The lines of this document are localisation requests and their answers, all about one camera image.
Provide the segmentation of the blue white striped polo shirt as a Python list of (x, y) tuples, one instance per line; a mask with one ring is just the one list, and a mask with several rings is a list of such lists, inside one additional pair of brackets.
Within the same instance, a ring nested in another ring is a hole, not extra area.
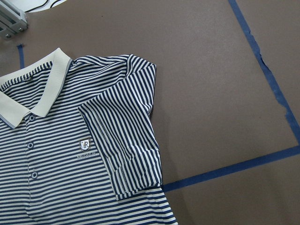
[(0, 78), (3, 225), (175, 225), (150, 121), (156, 65), (57, 49)]

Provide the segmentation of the aluminium frame post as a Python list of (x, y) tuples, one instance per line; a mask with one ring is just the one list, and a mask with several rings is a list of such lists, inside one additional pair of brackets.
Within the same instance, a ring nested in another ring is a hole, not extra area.
[(28, 28), (26, 13), (9, 0), (0, 0), (0, 37), (11, 39)]

